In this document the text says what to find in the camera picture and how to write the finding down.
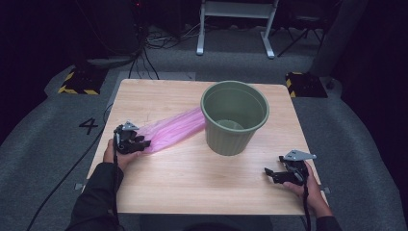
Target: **gray floor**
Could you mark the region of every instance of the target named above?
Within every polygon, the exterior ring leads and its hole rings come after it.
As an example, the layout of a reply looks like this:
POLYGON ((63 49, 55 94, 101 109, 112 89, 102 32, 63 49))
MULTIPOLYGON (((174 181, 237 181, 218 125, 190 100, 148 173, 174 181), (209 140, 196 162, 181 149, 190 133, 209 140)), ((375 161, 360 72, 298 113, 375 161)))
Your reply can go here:
MULTIPOLYGON (((309 70, 317 53, 313 35, 302 39, 281 58, 268 59, 260 30, 207 33, 204 55, 195 55, 193 37, 170 49, 147 49, 158 72, 194 73, 195 81, 238 80, 246 83, 285 85, 285 74, 309 70)), ((285 31, 270 38, 281 51, 290 37, 285 31)), ((133 78, 144 68, 134 66, 133 78)), ((55 76, 45 91, 48 98, 32 110, 0 147, 0 230, 25 230, 45 197, 86 152, 103 128, 104 113, 117 80, 130 65, 111 69, 100 95, 58 94, 72 66, 55 76), (95 119, 97 128, 87 135, 79 124, 95 119)), ((367 128, 340 99, 336 82, 328 98, 294 98, 306 141, 328 202, 343 230, 406 230, 398 190, 386 170, 367 128)), ((98 141, 89 154, 58 187, 40 211, 32 230, 64 230, 98 141)), ((127 230, 140 230, 140 215, 121 215, 127 230)), ((303 230, 299 217, 272 216, 273 230, 303 230)))

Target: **metal stand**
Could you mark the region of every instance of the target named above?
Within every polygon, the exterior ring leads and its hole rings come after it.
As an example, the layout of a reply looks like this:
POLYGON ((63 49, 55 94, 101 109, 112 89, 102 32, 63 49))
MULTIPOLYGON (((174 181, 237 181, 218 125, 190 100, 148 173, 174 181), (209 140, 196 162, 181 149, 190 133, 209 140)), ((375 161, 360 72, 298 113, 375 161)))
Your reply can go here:
POLYGON ((270 27, 275 17, 279 0, 274 0, 273 4, 252 4, 252 3, 233 3, 233 2, 212 2, 202 0, 200 15, 200 34, 198 36, 197 55, 204 54, 204 20, 205 16, 230 16, 230 17, 251 17, 267 18, 267 30, 261 32, 261 39, 270 59, 275 58, 273 50, 268 39, 270 27))

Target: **table surface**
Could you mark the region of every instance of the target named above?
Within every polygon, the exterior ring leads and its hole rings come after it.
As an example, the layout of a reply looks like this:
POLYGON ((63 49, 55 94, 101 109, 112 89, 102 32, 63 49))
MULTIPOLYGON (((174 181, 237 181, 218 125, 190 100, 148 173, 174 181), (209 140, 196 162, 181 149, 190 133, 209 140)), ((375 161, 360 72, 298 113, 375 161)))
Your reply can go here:
MULTIPOLYGON (((97 147, 89 175, 102 157, 114 129, 130 120, 139 127, 200 105, 214 82, 123 80, 97 147)), ((138 157, 125 171, 117 194, 120 213, 303 215, 298 198, 274 184, 264 167, 285 171, 278 156, 292 149, 309 152, 288 90, 282 85, 252 84, 270 107, 267 123, 246 149, 232 157, 212 151, 205 131, 162 151, 138 157)), ((317 180, 315 165, 312 166, 317 180)))

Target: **cable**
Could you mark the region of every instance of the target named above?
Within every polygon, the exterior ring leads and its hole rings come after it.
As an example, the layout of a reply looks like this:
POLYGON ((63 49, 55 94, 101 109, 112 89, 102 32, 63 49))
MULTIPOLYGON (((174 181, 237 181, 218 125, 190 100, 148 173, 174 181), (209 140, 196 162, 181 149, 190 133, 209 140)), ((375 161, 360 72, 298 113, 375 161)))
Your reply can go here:
POLYGON ((144 63, 144 57, 143 57, 143 56, 140 56, 140 57, 141 57, 141 60, 143 61, 143 66, 144 66, 144 69, 145 69, 146 72, 147 72, 147 75, 149 76, 149 78, 150 78, 151 80, 153 80, 153 78, 150 76, 149 69, 147 69, 146 64, 144 63))
POLYGON ((147 52, 146 49, 143 47, 143 51, 144 51, 144 56, 146 57, 147 61, 149 62, 150 66, 152 67, 153 71, 156 73, 156 77, 158 80, 160 80, 159 75, 157 74, 156 69, 154 68, 154 66, 152 65, 152 63, 149 61, 149 58, 147 57, 147 52))
POLYGON ((41 211, 41 209, 44 207, 44 205, 47 203, 48 199, 54 194, 54 192, 60 187, 60 185, 65 181, 65 179, 68 177, 68 175, 72 172, 72 170, 74 168, 76 168, 78 166, 78 164, 84 159, 84 157, 88 154, 88 152, 90 151, 90 149, 93 147, 93 145, 98 141, 99 137, 102 135, 102 132, 104 131, 105 126, 102 127, 101 131, 99 132, 99 134, 96 136, 95 140, 93 140, 93 142, 90 144, 90 146, 88 147, 88 149, 84 152, 84 154, 79 158, 79 160, 72 166, 72 168, 68 171, 68 173, 63 177, 63 179, 57 184, 57 186, 51 191, 50 194, 47 195, 47 197, 45 198, 45 200, 41 203, 41 205, 38 207, 36 213, 34 214, 33 218, 31 219, 31 222, 29 224, 29 226, 27 227, 27 231, 29 231, 33 224, 34 221, 36 220, 39 212, 41 211))
POLYGON ((309 190, 307 188, 307 179, 305 179, 304 183, 303 183, 303 209, 305 210, 305 216, 306 216, 306 220, 307 220, 307 231, 311 231, 312 230, 312 223, 310 221, 310 214, 309 214, 309 210, 307 208, 307 197, 309 196, 309 190))

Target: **pink plastic bag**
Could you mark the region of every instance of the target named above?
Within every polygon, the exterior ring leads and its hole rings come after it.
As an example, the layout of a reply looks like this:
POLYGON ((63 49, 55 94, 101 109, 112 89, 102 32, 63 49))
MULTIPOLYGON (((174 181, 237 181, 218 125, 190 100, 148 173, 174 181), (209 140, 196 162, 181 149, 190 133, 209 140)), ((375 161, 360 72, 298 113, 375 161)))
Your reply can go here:
POLYGON ((204 115, 201 108, 197 107, 154 124, 145 125, 137 132, 138 136, 144 136, 145 141, 151 141, 143 153, 153 153, 198 133, 204 127, 204 115))

